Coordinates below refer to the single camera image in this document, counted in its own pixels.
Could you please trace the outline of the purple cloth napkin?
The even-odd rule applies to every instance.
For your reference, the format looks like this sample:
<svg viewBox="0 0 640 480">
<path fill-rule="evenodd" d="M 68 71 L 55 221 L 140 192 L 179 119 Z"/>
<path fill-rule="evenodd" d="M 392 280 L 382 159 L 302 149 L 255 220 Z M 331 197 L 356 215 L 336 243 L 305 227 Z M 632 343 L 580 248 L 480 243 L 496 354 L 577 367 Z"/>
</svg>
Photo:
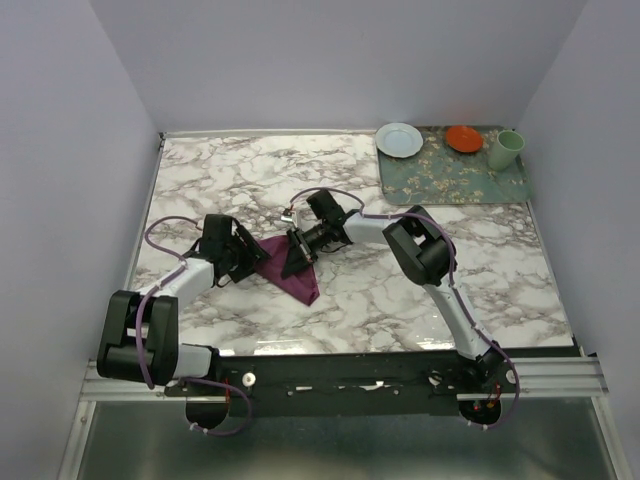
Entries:
<svg viewBox="0 0 640 480">
<path fill-rule="evenodd" d="M 286 279 L 282 277 L 289 250 L 287 237 L 279 235 L 261 239 L 258 245 L 270 258 L 255 266 L 256 273 L 302 304 L 311 306 L 320 296 L 313 267 L 308 266 Z"/>
</svg>

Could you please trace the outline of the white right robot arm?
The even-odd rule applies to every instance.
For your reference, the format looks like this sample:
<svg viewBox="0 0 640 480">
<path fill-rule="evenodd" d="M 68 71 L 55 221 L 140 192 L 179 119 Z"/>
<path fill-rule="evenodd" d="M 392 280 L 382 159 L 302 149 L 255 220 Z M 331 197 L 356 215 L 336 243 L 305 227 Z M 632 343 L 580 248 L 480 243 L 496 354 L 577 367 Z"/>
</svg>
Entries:
<svg viewBox="0 0 640 480">
<path fill-rule="evenodd" d="M 405 277 L 426 291 L 449 328 L 461 362 L 462 384 L 474 392 L 493 384 L 504 356 L 475 318 L 457 276 L 456 249 L 448 234 L 420 206 L 391 215 L 366 214 L 362 207 L 345 211 L 333 197 L 336 192 L 312 187 L 295 195 L 307 197 L 317 224 L 306 231 L 296 226 L 287 232 L 289 249 L 281 277 L 288 279 L 312 266 L 329 244 L 388 246 Z"/>
</svg>

